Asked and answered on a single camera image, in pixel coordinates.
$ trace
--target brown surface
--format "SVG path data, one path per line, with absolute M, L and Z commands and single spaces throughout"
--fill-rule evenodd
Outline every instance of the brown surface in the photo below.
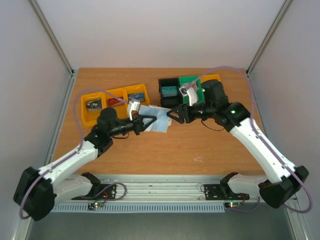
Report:
M 199 75 L 204 68 L 81 68 L 70 99 L 86 88 L 115 89 L 145 83 L 152 105 L 160 105 L 158 79 Z M 232 70 L 219 70 L 224 90 L 231 102 L 250 108 L 249 89 L 243 77 Z M 90 131 L 82 124 L 80 101 L 78 119 L 84 136 Z M 206 124 L 221 127 L 214 120 Z M 79 134 L 68 106 L 54 159 L 63 156 L 79 143 Z M 190 124 L 172 121 L 167 133 L 143 132 L 128 139 L 114 139 L 113 146 L 98 159 L 81 167 L 78 173 L 93 174 L 182 174 L 225 175 L 230 172 L 261 174 L 263 171 L 247 149 L 230 133 L 212 131 L 200 120 Z

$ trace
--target wooden tabletop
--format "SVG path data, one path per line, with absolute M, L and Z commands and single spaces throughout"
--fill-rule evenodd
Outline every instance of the wooden tabletop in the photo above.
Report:
M 73 114 L 75 96 L 86 88 L 105 90 L 144 83 L 152 105 L 160 106 L 158 79 L 194 76 L 205 68 L 81 68 L 78 72 L 70 104 L 61 129 L 54 160 L 72 150 L 80 142 Z M 250 109 L 249 88 L 236 71 L 223 69 L 220 75 L 230 102 L 240 102 Z M 90 128 L 81 120 L 80 101 L 77 116 L 84 136 Z M 221 129 L 214 120 L 205 122 Z M 230 133 L 205 128 L 200 120 L 190 124 L 172 121 L 167 133 L 131 133 L 127 139 L 114 139 L 113 146 L 98 159 L 81 167 L 77 173 L 92 174 L 180 174 L 226 175 L 262 174 L 263 170 L 248 150 Z

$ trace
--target item in bin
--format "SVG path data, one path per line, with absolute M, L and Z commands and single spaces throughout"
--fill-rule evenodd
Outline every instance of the item in bin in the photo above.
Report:
M 128 94 L 128 97 L 129 97 L 129 101 L 131 99 L 138 100 L 139 102 L 145 101 L 145 93 L 144 92 L 137 92 L 137 93 Z
M 173 97 L 178 95 L 176 86 L 162 86 L 161 92 L 163 97 Z
M 115 98 L 110 98 L 108 99 L 108 106 L 109 107 L 115 107 L 119 105 L 123 105 L 124 103 L 122 101 L 119 101 L 118 99 Z
M 101 101 L 101 98 L 97 98 L 97 99 L 94 99 L 94 100 L 86 101 L 86 102 L 85 102 L 85 108 L 86 108 L 89 112 L 102 110 L 102 101 Z

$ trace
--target ventilation grille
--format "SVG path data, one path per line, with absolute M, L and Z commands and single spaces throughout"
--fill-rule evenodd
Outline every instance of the ventilation grille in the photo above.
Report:
M 55 206 L 54 213 L 224 213 L 223 203 L 106 203 L 93 208 L 91 203 L 66 202 Z

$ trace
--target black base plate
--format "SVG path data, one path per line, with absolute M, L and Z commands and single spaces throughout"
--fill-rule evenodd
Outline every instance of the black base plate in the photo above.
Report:
M 100 185 L 100 189 L 98 192 L 100 192 L 102 189 L 104 189 L 105 187 L 109 186 L 110 184 L 101 184 Z M 111 186 L 109 188 L 107 188 L 105 190 L 105 192 L 108 194 L 108 198 L 107 199 L 115 199 L 115 196 L 116 196 L 116 193 L 117 193 L 117 185 L 114 185 L 114 186 Z M 105 199 L 105 194 L 102 192 L 100 195 L 92 198 L 92 199 L 89 199 L 89 200 L 104 200 Z M 75 197 L 75 198 L 72 198 L 72 200 L 87 200 L 87 199 L 84 199 L 84 198 L 81 198 L 81 197 Z
M 248 194 L 242 193 L 241 195 L 239 193 L 231 193 L 229 197 L 225 197 L 220 189 L 220 184 L 204 184 L 201 186 L 201 191 L 203 191 L 205 194 L 205 200 L 249 200 L 250 196 Z

